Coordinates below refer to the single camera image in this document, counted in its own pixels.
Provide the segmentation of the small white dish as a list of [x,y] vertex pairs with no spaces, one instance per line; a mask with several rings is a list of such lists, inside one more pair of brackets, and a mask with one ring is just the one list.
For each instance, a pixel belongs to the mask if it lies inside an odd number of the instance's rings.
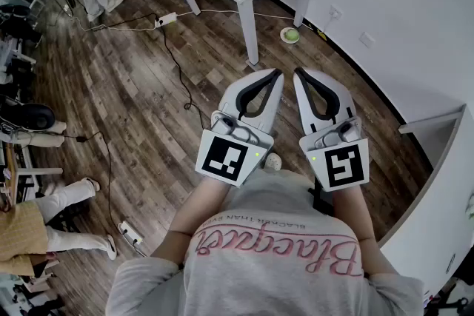
[[298,40],[298,41],[294,41],[293,43],[289,43],[289,42],[286,41],[286,40],[284,39],[284,37],[283,37],[283,32],[284,32],[286,29],[289,29],[289,28],[293,28],[293,27],[285,27],[285,28],[283,28],[283,29],[281,30],[281,32],[280,32],[280,38],[281,38],[281,40],[282,40],[283,42],[285,42],[286,44],[295,44],[295,43],[298,42],[299,40]]

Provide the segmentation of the person's left forearm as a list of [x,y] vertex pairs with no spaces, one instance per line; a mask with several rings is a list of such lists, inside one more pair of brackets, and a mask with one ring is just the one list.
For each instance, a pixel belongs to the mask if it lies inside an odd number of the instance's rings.
[[219,213],[229,191],[229,184],[204,178],[177,211],[164,240],[151,256],[177,265],[183,263],[194,233],[205,221]]

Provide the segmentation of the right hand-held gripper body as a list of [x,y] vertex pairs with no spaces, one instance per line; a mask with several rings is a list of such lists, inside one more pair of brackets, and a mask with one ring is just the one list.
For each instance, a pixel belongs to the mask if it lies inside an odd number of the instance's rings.
[[370,179],[368,140],[358,116],[302,137],[299,146],[315,176],[313,208],[325,215],[333,214],[332,192]]

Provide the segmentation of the white power strip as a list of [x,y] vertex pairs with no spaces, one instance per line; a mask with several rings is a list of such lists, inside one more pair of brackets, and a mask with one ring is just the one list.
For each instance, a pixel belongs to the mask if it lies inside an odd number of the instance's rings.
[[140,245],[143,242],[143,237],[138,233],[129,222],[122,221],[118,223],[118,230],[121,235],[132,245]]
[[177,21],[177,14],[176,12],[173,12],[165,16],[157,16],[154,21],[154,26],[155,28],[160,28],[176,21]]

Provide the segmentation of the person's right forearm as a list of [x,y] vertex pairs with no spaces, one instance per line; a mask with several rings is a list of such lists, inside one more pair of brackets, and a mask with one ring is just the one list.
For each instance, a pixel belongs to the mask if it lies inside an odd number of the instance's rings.
[[351,186],[333,192],[334,217],[354,232],[361,250],[361,262],[369,275],[394,274],[397,271],[381,252],[375,239],[373,222],[361,187]]

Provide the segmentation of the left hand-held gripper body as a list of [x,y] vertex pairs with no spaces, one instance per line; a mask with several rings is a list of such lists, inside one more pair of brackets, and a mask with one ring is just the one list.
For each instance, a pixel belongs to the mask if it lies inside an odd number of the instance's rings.
[[224,112],[215,111],[212,122],[201,136],[196,172],[240,187],[271,150],[274,139]]

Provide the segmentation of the white counter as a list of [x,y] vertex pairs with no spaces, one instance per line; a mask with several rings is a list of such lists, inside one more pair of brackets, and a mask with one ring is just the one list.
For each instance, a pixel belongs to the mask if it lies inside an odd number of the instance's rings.
[[399,274],[424,284],[433,298],[469,252],[474,237],[474,117],[459,111],[411,122],[401,134],[452,124],[453,129],[426,184],[407,211],[381,239],[381,251]]

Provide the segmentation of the person's grey printed shirt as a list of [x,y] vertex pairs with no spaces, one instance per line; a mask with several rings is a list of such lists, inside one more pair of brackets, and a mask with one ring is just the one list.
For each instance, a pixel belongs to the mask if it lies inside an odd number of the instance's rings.
[[194,233],[184,262],[128,260],[106,316],[423,316],[423,283],[369,276],[346,223],[313,208],[309,182],[256,170]]

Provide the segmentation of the black rounded headset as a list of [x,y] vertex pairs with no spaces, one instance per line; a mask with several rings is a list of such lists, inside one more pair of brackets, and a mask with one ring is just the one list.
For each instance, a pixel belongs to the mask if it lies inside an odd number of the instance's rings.
[[0,130],[5,134],[17,131],[42,132],[56,122],[54,112],[46,105],[23,104],[0,95]]

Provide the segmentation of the white frame wooden desk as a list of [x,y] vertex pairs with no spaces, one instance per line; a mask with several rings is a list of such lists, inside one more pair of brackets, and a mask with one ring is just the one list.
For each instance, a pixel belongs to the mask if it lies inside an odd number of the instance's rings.
[[0,145],[0,195],[8,206],[34,199],[42,176],[62,174],[60,167],[36,167],[29,147]]

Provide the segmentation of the person's white shoe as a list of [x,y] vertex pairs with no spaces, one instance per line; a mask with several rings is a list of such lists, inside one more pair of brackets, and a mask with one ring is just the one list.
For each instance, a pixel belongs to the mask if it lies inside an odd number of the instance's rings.
[[265,159],[264,169],[278,172],[281,169],[281,167],[282,167],[281,157],[278,154],[271,152]]

